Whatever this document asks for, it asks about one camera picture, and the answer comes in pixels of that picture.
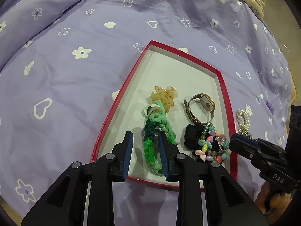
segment wrinkled fabric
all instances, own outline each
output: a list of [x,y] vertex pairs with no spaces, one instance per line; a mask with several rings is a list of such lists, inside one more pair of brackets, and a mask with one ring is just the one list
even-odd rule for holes
[[[53,13],[49,5],[36,3],[33,11],[42,8],[43,15],[30,24],[22,21],[32,14],[20,13],[14,27],[32,29],[45,13]],[[3,40],[1,33],[9,26],[0,31],[0,45],[13,45],[25,34],[11,31]],[[270,31],[243,1],[80,0],[45,27],[14,48],[0,76],[1,196],[21,216],[73,161],[90,161],[113,103],[111,93],[121,88],[150,40],[185,48],[217,68],[233,116],[248,109],[252,136],[285,146],[288,64]],[[251,197],[263,183],[259,171],[241,157],[238,182]],[[140,190],[147,193],[141,197]],[[155,196],[157,191],[133,181],[114,183],[114,191],[120,195],[114,198],[115,215],[122,218],[116,225],[141,225],[146,215],[146,225],[174,225],[161,215],[174,217],[177,194],[167,197],[160,189],[166,196]],[[141,206],[128,212],[129,198],[141,199]]]

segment green braided hair tie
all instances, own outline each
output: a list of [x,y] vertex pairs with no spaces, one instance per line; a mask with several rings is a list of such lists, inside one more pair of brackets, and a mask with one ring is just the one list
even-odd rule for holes
[[155,175],[162,176],[161,173],[162,169],[158,161],[156,160],[154,154],[155,129],[160,128],[162,131],[164,131],[167,136],[168,142],[173,144],[176,144],[174,139],[175,133],[173,132],[169,121],[166,119],[165,110],[161,101],[157,100],[154,102],[154,104],[157,104],[158,106],[161,107],[161,112],[151,113],[145,123],[145,127],[144,127],[145,134],[143,138],[144,157],[150,171]]

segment colorful beads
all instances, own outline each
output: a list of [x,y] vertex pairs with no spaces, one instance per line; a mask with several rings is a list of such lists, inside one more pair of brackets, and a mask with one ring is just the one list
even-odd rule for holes
[[217,162],[222,163],[222,158],[220,155],[218,155],[215,159]]
[[208,145],[207,145],[207,144],[204,144],[204,146],[202,147],[202,151],[203,151],[203,152],[206,152],[207,149],[208,149]]
[[206,155],[200,155],[200,158],[202,161],[205,161],[206,160]]
[[224,153],[222,154],[221,158],[223,161],[226,161],[228,159],[228,155]]
[[213,137],[212,137],[212,136],[209,136],[208,138],[206,138],[206,141],[212,143],[212,142],[213,142]]
[[200,146],[203,146],[205,143],[206,143],[206,141],[205,141],[204,139],[200,139],[200,140],[198,141],[198,144],[199,144]]
[[212,156],[206,156],[206,160],[207,160],[207,161],[213,161],[214,159],[213,159]]
[[199,149],[197,149],[197,150],[195,151],[195,154],[196,154],[196,155],[205,155],[205,153],[202,152],[202,151],[199,150]]
[[225,149],[225,150],[229,149],[229,141],[226,140],[226,141],[224,142],[223,146],[224,146],[224,149]]

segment metal screw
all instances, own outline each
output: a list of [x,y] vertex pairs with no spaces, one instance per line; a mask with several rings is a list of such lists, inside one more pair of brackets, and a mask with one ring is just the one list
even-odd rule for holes
[[115,155],[112,154],[112,153],[106,154],[106,158],[107,158],[108,160],[112,160],[114,157],[115,157]]
[[219,166],[220,166],[220,163],[217,162],[217,161],[213,161],[213,162],[211,162],[211,165],[212,165],[213,167],[219,167]]
[[184,160],[185,157],[186,157],[186,156],[185,156],[183,153],[177,154],[177,158],[180,159],[180,160]]
[[79,166],[80,166],[80,163],[79,163],[78,161],[73,162],[73,163],[71,164],[71,167],[72,167],[72,168],[79,168]]

